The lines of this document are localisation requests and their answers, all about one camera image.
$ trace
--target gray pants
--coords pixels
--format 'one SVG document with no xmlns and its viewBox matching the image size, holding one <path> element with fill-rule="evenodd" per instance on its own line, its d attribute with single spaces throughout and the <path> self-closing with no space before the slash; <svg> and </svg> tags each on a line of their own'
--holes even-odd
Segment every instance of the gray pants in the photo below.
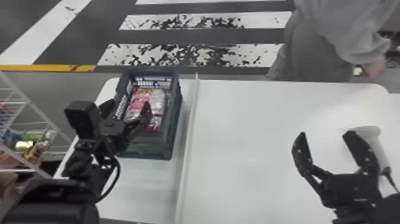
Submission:
<svg viewBox="0 0 400 224">
<path fill-rule="evenodd" d="M 341 59 L 334 46 L 316 33 L 299 10 L 285 27 L 285 44 L 278 52 L 268 80 L 348 82 L 354 65 Z"/>
</svg>

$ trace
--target gray sweatshirt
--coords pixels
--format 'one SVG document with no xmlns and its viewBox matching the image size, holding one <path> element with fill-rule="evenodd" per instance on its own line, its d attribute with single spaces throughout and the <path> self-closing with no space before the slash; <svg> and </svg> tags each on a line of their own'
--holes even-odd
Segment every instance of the gray sweatshirt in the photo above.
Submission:
<svg viewBox="0 0 400 224">
<path fill-rule="evenodd" d="M 337 54 L 353 64 L 375 62 L 390 47 L 377 31 L 400 0 L 295 0 L 315 31 L 332 43 Z"/>
</svg>

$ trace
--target dark gray basket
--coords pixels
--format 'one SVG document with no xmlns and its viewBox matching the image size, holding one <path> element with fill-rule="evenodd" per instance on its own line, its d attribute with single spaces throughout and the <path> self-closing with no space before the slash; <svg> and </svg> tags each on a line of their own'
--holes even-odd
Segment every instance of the dark gray basket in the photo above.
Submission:
<svg viewBox="0 0 400 224">
<path fill-rule="evenodd" d="M 132 68 L 125 71 L 117 85 L 115 101 L 118 109 L 116 116 L 123 119 L 127 104 L 132 97 L 132 89 L 163 88 L 170 93 L 168 106 L 162 118 L 159 130 L 142 132 L 134 138 L 128 149 L 120 157 L 170 160 L 179 119 L 182 94 L 179 74 L 170 68 Z"/>
</svg>

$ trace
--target person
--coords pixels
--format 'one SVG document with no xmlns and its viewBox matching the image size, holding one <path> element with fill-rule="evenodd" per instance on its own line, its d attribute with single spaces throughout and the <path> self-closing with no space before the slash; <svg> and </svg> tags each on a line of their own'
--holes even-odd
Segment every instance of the person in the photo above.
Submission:
<svg viewBox="0 0 400 224">
<path fill-rule="evenodd" d="M 377 31 L 400 0 L 294 1 L 268 80 L 347 82 L 355 65 L 365 77 L 384 73 L 390 40 Z"/>
</svg>

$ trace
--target crosswalk stripe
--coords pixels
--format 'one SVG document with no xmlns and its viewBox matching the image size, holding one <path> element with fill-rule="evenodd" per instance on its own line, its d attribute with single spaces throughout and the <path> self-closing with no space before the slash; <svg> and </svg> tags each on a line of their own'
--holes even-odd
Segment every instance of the crosswalk stripe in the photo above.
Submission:
<svg viewBox="0 0 400 224">
<path fill-rule="evenodd" d="M 281 44 L 110 44 L 100 66 L 270 67 Z"/>
<path fill-rule="evenodd" d="M 120 30 L 278 29 L 292 12 L 128 15 Z"/>
<path fill-rule="evenodd" d="M 286 0 L 137 0 L 136 5 L 149 4 L 198 4 L 217 2 L 264 2 L 264 1 L 286 1 Z"/>
<path fill-rule="evenodd" d="M 0 64 L 33 64 L 90 2 L 91 0 L 60 1 L 0 54 Z"/>
</svg>

